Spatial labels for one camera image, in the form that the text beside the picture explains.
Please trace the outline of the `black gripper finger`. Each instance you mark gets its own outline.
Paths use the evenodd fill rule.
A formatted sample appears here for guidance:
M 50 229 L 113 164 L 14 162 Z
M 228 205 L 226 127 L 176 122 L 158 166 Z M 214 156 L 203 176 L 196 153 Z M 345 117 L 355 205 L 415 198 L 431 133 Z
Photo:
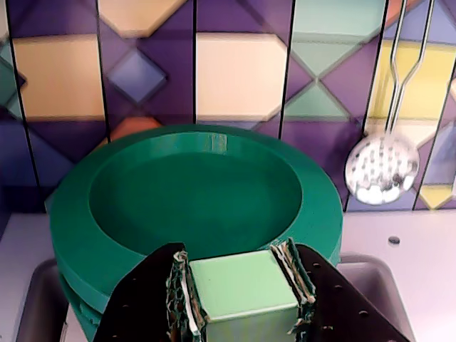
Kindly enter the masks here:
M 182 242 L 156 249 L 113 290 L 94 341 L 206 341 L 203 309 Z
M 269 249 L 298 301 L 293 341 L 409 341 L 315 249 L 291 238 Z

